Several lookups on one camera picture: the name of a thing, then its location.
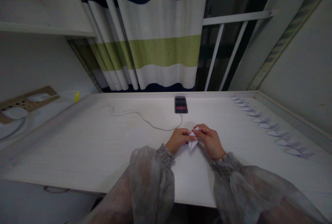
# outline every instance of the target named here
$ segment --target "wall outlet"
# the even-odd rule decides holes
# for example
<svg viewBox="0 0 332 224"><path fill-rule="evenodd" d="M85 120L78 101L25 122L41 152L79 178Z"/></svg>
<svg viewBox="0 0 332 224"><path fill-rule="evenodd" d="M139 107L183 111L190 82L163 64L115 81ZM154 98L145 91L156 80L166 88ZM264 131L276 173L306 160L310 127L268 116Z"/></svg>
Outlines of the wall outlet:
<svg viewBox="0 0 332 224"><path fill-rule="evenodd" d="M38 90L32 91L30 93L18 96L16 98L4 101L0 103L0 111L3 112L9 108L13 108L13 107L21 107L25 110L27 110L28 112L32 112L42 106L47 105L48 103L51 103L52 101L55 101L56 99L60 98L60 96L55 96L43 101L30 101L28 100L28 97L35 95L35 94L42 94L42 93L46 93L50 96L52 95L56 95L57 93L53 90L53 88L51 88L50 86L46 86L43 88L40 88ZM0 123L3 124L7 124L9 122L13 121L13 119L8 118L7 116L5 116L4 114L0 114Z"/></svg>

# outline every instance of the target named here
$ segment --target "gray blouse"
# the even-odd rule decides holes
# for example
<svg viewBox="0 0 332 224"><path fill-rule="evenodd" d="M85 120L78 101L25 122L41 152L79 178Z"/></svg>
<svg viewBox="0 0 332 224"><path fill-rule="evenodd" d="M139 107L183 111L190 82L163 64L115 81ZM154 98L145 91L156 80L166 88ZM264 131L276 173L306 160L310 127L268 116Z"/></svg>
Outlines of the gray blouse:
<svg viewBox="0 0 332 224"><path fill-rule="evenodd" d="M166 223L174 203L174 155L162 144L134 150L130 164L81 223ZM328 223L293 184L232 152L211 161L222 223Z"/></svg>

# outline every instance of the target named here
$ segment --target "elastic cuff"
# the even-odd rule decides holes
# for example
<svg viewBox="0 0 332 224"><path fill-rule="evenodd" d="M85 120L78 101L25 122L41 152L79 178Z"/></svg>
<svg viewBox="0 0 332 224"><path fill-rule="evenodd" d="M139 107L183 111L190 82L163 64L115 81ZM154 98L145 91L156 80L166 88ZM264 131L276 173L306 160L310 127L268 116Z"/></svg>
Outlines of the elastic cuff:
<svg viewBox="0 0 332 224"><path fill-rule="evenodd" d="M160 161L170 169L170 163L174 159L174 155L169 151L166 145L162 144L160 148L157 150L157 156L159 157Z"/></svg>
<svg viewBox="0 0 332 224"><path fill-rule="evenodd" d="M232 152L227 153L219 160L211 160L211 164L217 168L222 177L226 178L229 178L233 171L241 172L243 168L243 164L235 158Z"/></svg>

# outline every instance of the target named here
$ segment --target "metal railing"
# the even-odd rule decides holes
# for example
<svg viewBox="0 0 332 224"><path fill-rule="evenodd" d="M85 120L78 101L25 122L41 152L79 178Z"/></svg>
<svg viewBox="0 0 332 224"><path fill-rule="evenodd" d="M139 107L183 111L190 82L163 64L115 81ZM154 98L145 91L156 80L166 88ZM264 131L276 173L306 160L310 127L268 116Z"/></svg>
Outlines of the metal railing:
<svg viewBox="0 0 332 224"><path fill-rule="evenodd" d="M243 22L242 27L241 27L240 32L239 32L239 35L238 35L238 38L236 39L235 46L234 46L234 49L232 51L232 55L229 59L224 77L222 78L222 82L221 82L219 91L222 90L222 88L225 84L227 75L229 73L229 69L231 68L231 65L233 63L236 51L238 50L239 44L241 42L243 33L245 32L245 29L247 27L248 21L270 18L270 17L274 16L275 13L276 13L276 10L272 9L272 10L266 10L266 11L258 11L258 12L243 13L243 14L236 14L236 15L228 15L228 16L222 16L222 17L212 17L212 18L204 18L203 19L203 26L220 24L218 35L217 35L217 40L216 40L216 43L215 43L215 46L214 46L214 51L213 51L213 55L212 55L212 61L211 61L209 73L208 73L207 79L206 79L206 84L205 84L204 91L207 91L208 86L209 86L209 82L210 82L210 78L211 78L215 58L217 56L217 52L218 52L218 48L219 48L219 44L220 44L220 39L221 39L222 32L224 30L225 24L232 23L232 22Z"/></svg>

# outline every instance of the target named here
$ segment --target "plug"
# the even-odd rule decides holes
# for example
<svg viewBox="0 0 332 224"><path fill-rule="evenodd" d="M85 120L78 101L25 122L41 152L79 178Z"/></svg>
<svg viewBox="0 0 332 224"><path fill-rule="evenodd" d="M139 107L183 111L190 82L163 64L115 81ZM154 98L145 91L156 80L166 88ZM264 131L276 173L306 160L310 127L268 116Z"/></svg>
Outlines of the plug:
<svg viewBox="0 0 332 224"><path fill-rule="evenodd" d="M27 97L29 101L33 102L40 102L48 99L50 96L47 93L42 93L42 94L34 94L32 96Z"/></svg>
<svg viewBox="0 0 332 224"><path fill-rule="evenodd" d="M13 107L4 110L1 113L10 119L21 119L27 116L29 112L20 107Z"/></svg>

